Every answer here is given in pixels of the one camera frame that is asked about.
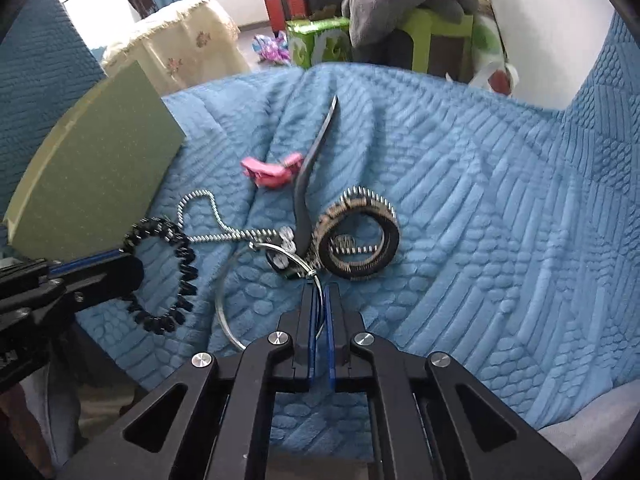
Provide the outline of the colourful crumpled bag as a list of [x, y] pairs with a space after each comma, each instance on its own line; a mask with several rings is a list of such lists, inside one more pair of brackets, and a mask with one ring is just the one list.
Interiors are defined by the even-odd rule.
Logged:
[[252, 49], [260, 62], [281, 66], [291, 64], [288, 38], [283, 30], [275, 35], [256, 35], [252, 40]]

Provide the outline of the green plastic stool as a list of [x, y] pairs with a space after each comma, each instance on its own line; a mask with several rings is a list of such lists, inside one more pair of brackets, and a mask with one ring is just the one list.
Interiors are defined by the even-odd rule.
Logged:
[[413, 9], [390, 35], [390, 62], [416, 73], [469, 82], [472, 69], [474, 16], [460, 23], [444, 20], [432, 10]]

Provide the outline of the green printed carton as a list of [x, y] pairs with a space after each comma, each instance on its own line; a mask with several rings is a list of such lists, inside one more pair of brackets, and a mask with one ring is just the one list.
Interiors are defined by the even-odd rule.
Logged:
[[297, 67], [306, 70], [320, 63], [352, 60], [348, 18], [288, 21], [285, 33], [288, 54]]

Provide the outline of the green cardboard jewelry box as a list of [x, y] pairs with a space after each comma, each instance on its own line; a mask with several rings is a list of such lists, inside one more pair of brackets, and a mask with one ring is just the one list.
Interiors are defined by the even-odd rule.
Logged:
[[3, 223], [20, 256], [68, 261], [120, 245], [142, 219], [184, 133], [139, 63], [107, 77], [43, 140]]

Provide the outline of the striped wide bangle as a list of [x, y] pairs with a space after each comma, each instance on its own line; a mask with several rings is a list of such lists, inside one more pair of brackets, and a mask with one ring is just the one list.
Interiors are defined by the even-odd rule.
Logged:
[[354, 186], [319, 217], [309, 257], [339, 278], [364, 280], [393, 261], [399, 242], [400, 226], [392, 204], [370, 188]]

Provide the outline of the pink hair clip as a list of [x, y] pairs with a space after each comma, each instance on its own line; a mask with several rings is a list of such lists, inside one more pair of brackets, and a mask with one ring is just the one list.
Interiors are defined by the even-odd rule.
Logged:
[[294, 180], [303, 162], [304, 156], [294, 152], [280, 162], [262, 162], [254, 157], [245, 157], [241, 160], [241, 167], [258, 188], [282, 188]]

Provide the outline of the cream floral tablecloth table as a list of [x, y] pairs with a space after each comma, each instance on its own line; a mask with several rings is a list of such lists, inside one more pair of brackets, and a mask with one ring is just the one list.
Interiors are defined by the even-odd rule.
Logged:
[[244, 74], [250, 66], [238, 47], [240, 30], [217, 0], [181, 0], [138, 21], [107, 47], [107, 75], [138, 63], [161, 96]]

